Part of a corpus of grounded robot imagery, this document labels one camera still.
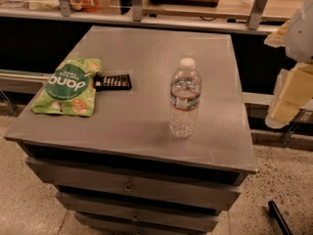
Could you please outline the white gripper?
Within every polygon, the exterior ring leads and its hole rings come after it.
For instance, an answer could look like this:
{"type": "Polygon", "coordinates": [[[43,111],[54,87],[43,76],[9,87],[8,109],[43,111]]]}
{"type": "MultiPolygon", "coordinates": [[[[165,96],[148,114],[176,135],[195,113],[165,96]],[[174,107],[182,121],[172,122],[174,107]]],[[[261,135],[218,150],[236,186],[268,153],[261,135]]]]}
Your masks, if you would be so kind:
{"type": "Polygon", "coordinates": [[[276,79],[265,124],[280,129],[313,98],[313,0],[305,0],[291,20],[270,33],[264,44],[273,48],[286,46],[287,56],[302,62],[291,70],[281,69],[276,79]]]}

